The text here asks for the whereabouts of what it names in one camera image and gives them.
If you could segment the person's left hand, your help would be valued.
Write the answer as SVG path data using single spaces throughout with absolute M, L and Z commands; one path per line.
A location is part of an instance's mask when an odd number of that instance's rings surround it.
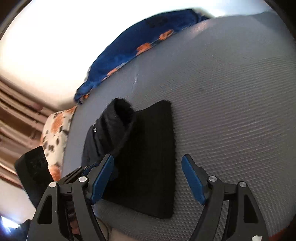
M 70 226 L 73 235 L 80 235 L 80 230 L 76 219 L 70 221 Z

